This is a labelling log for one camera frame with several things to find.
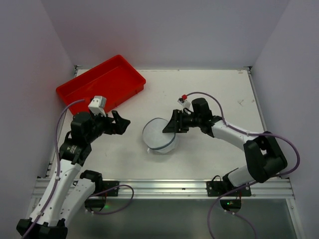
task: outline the white wall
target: white wall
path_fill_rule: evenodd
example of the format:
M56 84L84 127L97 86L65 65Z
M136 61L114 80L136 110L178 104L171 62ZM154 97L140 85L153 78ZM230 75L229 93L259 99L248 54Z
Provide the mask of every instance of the white wall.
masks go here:
M72 63L251 66L289 0L42 0Z
M55 88L73 67L39 0L0 1L0 32L0 238L11 239L52 152Z
M291 0L254 64L253 80L267 128L300 151L291 182L306 233L319 238L319 1ZM296 157L288 148L293 165Z

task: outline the white table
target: white table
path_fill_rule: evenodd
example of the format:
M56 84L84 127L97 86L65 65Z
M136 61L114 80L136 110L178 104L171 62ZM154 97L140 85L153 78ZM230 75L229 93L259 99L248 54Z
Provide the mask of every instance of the white table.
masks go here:
M77 75L87 70L79 70ZM253 90L247 71L237 70L139 70L145 77L143 91L116 110L131 124L123 135L103 135L92 143L92 152L82 171L98 171L108 179L204 179L223 176L246 161L234 146L203 134L198 128L178 134L178 147L167 155L147 153L142 140L145 124L161 117L169 120L180 109L177 99L193 91L204 91L222 104L225 117L234 125L262 132ZM191 96L189 100L202 97ZM216 103L207 98L213 114ZM72 114L67 113L59 140L70 130Z

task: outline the red plastic tray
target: red plastic tray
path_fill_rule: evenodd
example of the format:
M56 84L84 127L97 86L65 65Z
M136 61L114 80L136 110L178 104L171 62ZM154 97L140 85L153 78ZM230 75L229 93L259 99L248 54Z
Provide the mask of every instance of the red plastic tray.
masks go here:
M88 111L94 96L106 97L105 112L109 112L143 90L146 80L121 56L117 55L82 75L56 88L66 105L80 99L70 108L72 114Z

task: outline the black mounting bracket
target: black mounting bracket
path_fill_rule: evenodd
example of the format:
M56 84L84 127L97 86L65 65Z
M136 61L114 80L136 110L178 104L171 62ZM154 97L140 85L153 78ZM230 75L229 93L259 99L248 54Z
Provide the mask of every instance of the black mounting bracket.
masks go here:
M225 192L222 192L218 189L224 187L223 181L207 181L206 182L206 190L208 197L219 197L220 195L223 195ZM228 195L228 197L237 197L241 193L242 197L250 197L251 196L251 190L250 187L247 186L246 188L243 188L241 190L238 190L234 193L231 193Z
M99 193L105 190L108 190L110 188L119 186L120 182L119 181L103 181L102 182L102 187L98 192L94 192L94 193ZM119 193L119 188L116 188L114 190L111 190L110 192L107 193L107 197L117 197ZM92 199L92 198L88 198L87 200L85 200L84 202L84 206L85 208L102 208L105 205L105 199L101 198L101 199Z
M119 181L103 181L103 191L108 190L110 188L119 186L120 182ZM117 197L119 193L119 188L113 189L112 191L107 193L108 197Z

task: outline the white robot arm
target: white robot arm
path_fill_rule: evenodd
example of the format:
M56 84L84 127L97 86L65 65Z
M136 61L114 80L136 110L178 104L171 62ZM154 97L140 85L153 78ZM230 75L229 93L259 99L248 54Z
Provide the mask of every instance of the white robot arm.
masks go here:
M183 106L187 105L182 98L179 101ZM266 136L269 132L257 135L239 127L231 127L222 117L213 116L204 98L193 100L192 107L194 112L174 110L163 133L186 133L190 127L199 127L203 133L222 139L245 152L247 164L223 176L223 191L220 193L252 181L263 183L287 167L286 158L276 139Z
M89 112L79 112L73 116L71 131L67 133L59 150L59 176L55 169L43 197L29 219L21 219L16 227L23 238L66 238L67 226L85 200L94 192L103 191L102 175L86 170L67 197L74 178L92 151L91 143L104 133L123 134L131 123L121 118L117 111L112 111L113 118L108 117L103 110L105 102L104 97L95 96L89 104Z

